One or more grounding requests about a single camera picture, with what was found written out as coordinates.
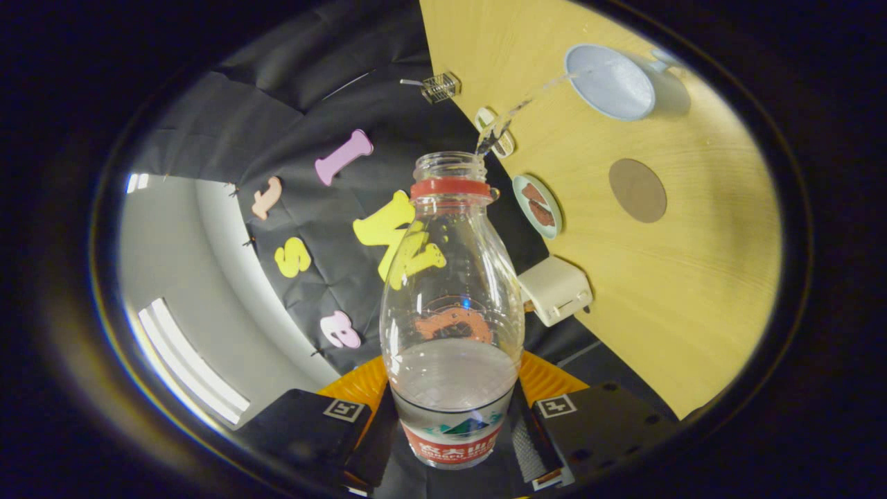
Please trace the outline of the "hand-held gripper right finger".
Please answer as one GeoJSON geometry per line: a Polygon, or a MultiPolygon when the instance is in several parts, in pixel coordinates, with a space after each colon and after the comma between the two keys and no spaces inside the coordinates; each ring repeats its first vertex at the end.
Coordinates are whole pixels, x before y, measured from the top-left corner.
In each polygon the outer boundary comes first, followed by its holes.
{"type": "Polygon", "coordinates": [[[528,351],[509,424],[522,480],[535,491],[614,473],[678,432],[675,417],[620,383],[589,385],[528,351]]]}

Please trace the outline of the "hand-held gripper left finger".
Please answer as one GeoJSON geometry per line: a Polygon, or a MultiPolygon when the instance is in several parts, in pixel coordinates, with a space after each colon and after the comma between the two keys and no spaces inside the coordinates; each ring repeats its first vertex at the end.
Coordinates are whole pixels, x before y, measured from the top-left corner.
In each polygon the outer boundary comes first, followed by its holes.
{"type": "Polygon", "coordinates": [[[264,457],[324,484],[380,486],[398,423],[380,357],[319,392],[289,389],[235,430],[264,457]]]}

